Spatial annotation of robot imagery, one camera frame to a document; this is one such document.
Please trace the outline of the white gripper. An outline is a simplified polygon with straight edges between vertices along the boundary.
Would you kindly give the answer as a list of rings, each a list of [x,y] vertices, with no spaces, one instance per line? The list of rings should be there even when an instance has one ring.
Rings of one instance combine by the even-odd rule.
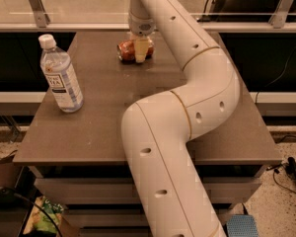
[[[134,43],[135,61],[142,63],[149,49],[149,36],[155,30],[155,23],[148,14],[141,0],[130,0],[128,10],[130,39]]]

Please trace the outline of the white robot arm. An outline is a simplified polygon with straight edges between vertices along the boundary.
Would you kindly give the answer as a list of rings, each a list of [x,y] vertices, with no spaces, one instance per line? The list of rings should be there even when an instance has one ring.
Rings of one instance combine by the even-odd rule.
[[[186,148],[236,109],[240,80],[222,47],[178,0],[131,0],[138,39],[158,30],[186,82],[132,104],[121,137],[153,237],[226,237]]]

